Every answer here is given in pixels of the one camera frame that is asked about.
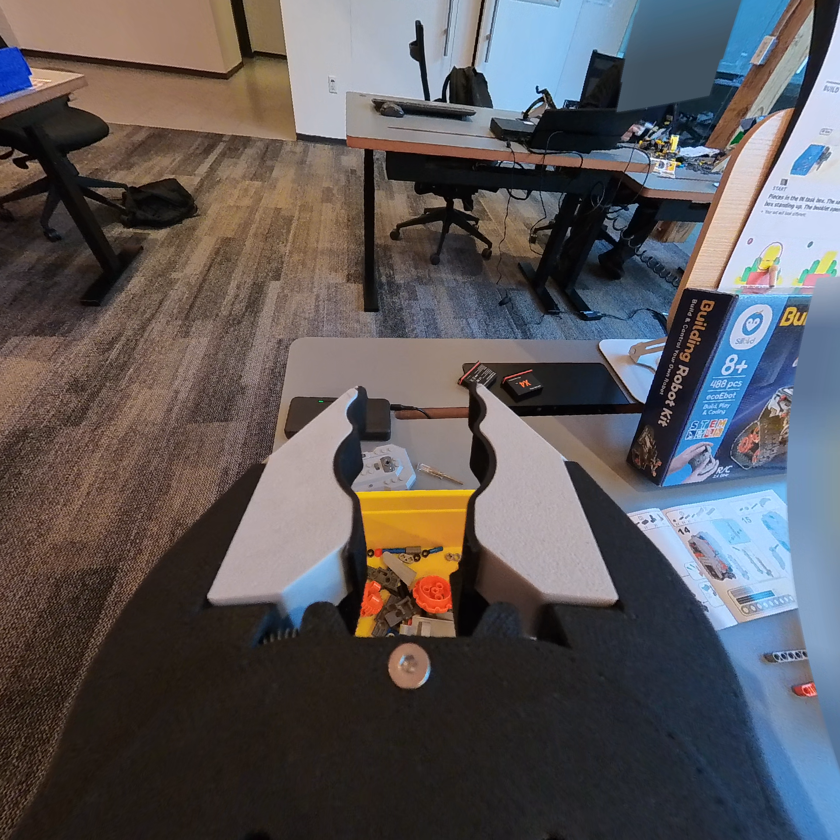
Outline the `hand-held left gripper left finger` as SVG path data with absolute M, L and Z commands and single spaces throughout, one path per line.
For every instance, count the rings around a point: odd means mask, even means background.
M 366 582 L 361 505 L 362 386 L 349 389 L 272 454 L 211 586 L 216 606 L 274 603 L 288 617 L 351 598 Z

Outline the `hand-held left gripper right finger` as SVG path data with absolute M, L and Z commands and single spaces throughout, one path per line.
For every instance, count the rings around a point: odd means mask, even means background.
M 612 606 L 617 592 L 561 453 L 483 385 L 469 390 L 480 471 L 472 530 L 476 590 L 520 613 L 566 603 Z

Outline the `yellow plastic bin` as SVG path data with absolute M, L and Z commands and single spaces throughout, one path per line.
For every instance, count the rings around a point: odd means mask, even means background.
M 371 491 L 359 494 L 368 549 L 419 545 L 463 548 L 472 490 Z

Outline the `pile of building block parts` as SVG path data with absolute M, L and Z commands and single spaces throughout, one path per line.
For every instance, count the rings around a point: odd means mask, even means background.
M 367 550 L 357 637 L 455 637 L 450 584 L 461 560 L 454 546 Z

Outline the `black desk pad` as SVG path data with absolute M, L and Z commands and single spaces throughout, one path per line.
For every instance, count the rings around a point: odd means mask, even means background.
M 464 371 L 474 363 L 464 363 Z M 643 404 L 629 399 L 607 368 L 600 363 L 489 362 L 498 378 L 488 389 L 522 417 L 640 414 Z M 507 375 L 533 369 L 542 383 L 542 392 L 523 402 L 515 402 L 501 389 Z

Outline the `grey desk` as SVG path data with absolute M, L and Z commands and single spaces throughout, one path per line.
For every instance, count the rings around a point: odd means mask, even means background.
M 362 385 L 372 397 L 428 408 L 465 406 L 457 386 L 462 363 L 599 363 L 593 340 L 327 339 L 295 341 L 289 351 L 276 446 L 293 396 L 339 396 Z M 526 419 L 564 456 L 579 464 L 626 512 L 671 508 L 758 491 L 759 479 L 719 485 L 657 488 L 628 467 L 637 425 L 631 414 L 531 416 Z M 795 610 L 720 631 L 747 697 L 758 739 L 784 803 L 805 838 L 838 838 L 839 777 L 820 701 L 791 687 L 812 679 L 809 660 L 769 664 L 763 655 L 806 648 Z

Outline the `brown side desk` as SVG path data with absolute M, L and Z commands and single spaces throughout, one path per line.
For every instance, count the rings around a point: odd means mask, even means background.
M 33 72 L 37 81 L 31 89 L 2 98 L 2 120 L 52 100 L 69 98 L 73 91 L 87 85 L 84 76 L 78 73 L 42 69 Z M 116 253 L 90 210 L 88 197 L 84 196 L 74 176 L 68 172 L 66 164 L 39 122 L 26 124 L 24 131 L 45 176 L 58 188 L 59 202 L 65 205 L 102 269 L 100 277 L 80 300 L 83 306 L 97 307 L 141 252 L 142 246 L 129 244 Z

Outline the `white remote controller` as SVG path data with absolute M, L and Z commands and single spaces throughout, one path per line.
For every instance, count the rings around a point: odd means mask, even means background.
M 362 453 L 363 467 L 353 481 L 357 494 L 363 491 L 410 490 L 416 474 L 407 451 L 394 444 L 384 444 Z

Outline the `open instruction manual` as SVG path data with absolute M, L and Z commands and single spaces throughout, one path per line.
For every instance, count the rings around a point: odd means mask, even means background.
M 767 490 L 628 516 L 719 631 L 797 607 L 787 513 Z

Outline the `blue robot kit box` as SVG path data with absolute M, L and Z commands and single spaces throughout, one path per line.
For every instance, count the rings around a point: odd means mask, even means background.
M 685 289 L 627 463 L 660 487 L 783 474 L 811 299 Z

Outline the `black bag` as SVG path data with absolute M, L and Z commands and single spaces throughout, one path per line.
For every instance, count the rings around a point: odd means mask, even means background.
M 127 228 L 167 228 L 198 214 L 193 196 L 174 178 L 128 186 L 121 222 Z

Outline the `black office chair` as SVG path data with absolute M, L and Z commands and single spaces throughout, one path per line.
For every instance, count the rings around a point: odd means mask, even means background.
M 492 107 L 487 79 L 471 67 L 452 69 L 444 80 L 442 95 L 438 100 L 462 106 Z M 438 172 L 445 167 L 464 171 L 469 166 L 467 161 L 455 158 L 392 152 L 385 156 L 385 170 L 387 176 L 393 180 L 405 180 L 409 175 L 420 171 Z M 481 252 L 483 259 L 492 256 L 492 243 L 479 231 L 479 220 L 471 214 L 474 196 L 478 191 L 476 187 L 455 183 L 416 182 L 414 190 L 418 195 L 432 194 L 443 198 L 445 206 L 427 207 L 419 216 L 397 224 L 390 233 L 392 239 L 400 239 L 405 228 L 440 222 L 442 228 L 437 248 L 429 258 L 433 265 L 439 263 L 445 239 L 452 225 L 458 226 L 470 237 L 484 244 Z
M 24 130 L 24 126 L 30 122 L 38 122 L 46 132 L 84 196 L 103 205 L 119 207 L 115 202 L 97 193 L 96 189 L 101 187 L 127 190 L 126 184 L 80 175 L 76 166 L 68 159 L 68 153 L 86 149 L 109 136 L 110 128 L 99 116 L 72 107 L 68 97 L 63 97 L 3 119 L 1 145 L 8 148 L 8 152 L 2 154 L 2 159 L 11 158 L 15 152 L 18 152 L 20 155 L 14 159 L 14 164 L 23 169 L 28 167 L 29 162 L 36 160 Z M 50 226 L 49 221 L 60 202 L 60 195 L 58 188 L 52 185 L 46 176 L 3 195 L 1 216 L 4 221 L 13 221 L 14 217 L 6 207 L 8 203 L 42 193 L 47 194 L 47 198 L 39 223 L 46 238 L 56 242 L 61 239 L 61 236 Z

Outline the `white standing board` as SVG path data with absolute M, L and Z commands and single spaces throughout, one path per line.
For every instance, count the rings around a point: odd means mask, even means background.
M 671 305 L 691 292 L 813 292 L 838 232 L 838 2 L 816 2 L 794 110 L 758 123 L 736 146 Z

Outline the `black laptop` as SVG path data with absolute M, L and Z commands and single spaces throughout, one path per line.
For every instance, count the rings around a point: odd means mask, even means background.
M 600 69 L 594 86 L 574 108 L 557 108 L 547 89 L 538 89 L 519 119 L 494 118 L 490 131 L 500 140 L 524 144 L 531 151 L 580 152 L 611 150 L 623 140 L 644 110 L 619 112 L 623 58 L 592 53 L 589 70 Z

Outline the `blue storage bin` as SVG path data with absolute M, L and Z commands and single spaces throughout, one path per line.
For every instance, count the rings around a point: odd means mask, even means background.
M 33 87 L 32 70 L 17 47 L 0 49 L 0 96 L 27 91 Z

